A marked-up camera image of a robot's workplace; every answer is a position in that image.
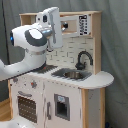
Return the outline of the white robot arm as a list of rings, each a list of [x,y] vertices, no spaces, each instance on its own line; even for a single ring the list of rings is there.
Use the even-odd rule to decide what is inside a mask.
[[[24,59],[20,62],[5,65],[0,59],[0,81],[12,79],[46,65],[46,51],[61,48],[62,32],[58,7],[50,7],[36,16],[32,25],[23,25],[10,32],[14,47],[25,50]]]

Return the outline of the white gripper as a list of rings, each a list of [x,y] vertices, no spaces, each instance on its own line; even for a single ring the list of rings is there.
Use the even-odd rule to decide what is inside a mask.
[[[59,8],[50,7],[36,16],[36,22],[40,25],[40,30],[48,39],[50,49],[61,48],[62,32],[68,28],[68,23],[60,20]]]

